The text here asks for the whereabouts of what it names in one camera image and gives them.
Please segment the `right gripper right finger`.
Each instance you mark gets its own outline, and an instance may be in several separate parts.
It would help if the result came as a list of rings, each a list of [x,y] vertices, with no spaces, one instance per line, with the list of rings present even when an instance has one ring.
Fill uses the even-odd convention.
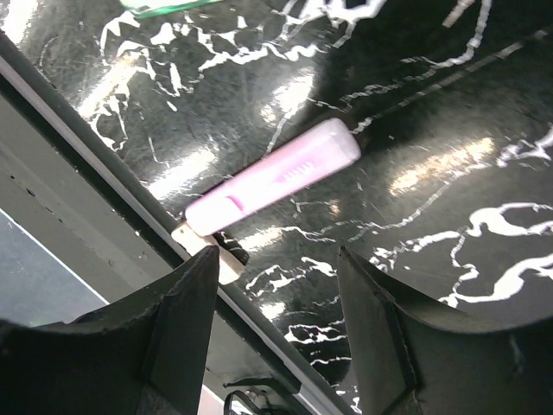
[[[550,319],[464,313],[346,248],[337,277],[363,413],[551,413]]]

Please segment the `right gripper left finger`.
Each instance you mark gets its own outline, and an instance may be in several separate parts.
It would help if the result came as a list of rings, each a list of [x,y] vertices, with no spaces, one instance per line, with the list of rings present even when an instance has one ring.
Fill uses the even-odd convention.
[[[219,249],[70,323],[1,323],[4,414],[195,414]]]

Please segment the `pink highlighter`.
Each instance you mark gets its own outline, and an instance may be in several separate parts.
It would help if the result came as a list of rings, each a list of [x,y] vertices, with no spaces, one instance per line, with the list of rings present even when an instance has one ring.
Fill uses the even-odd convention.
[[[352,165],[360,156],[346,124],[330,118],[191,203],[186,222],[200,236],[211,235]]]

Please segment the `green highlighter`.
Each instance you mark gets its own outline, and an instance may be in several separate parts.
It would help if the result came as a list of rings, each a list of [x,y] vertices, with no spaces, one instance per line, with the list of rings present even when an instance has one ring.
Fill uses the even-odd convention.
[[[133,16],[146,18],[203,7],[218,3],[219,0],[120,0],[119,2]]]

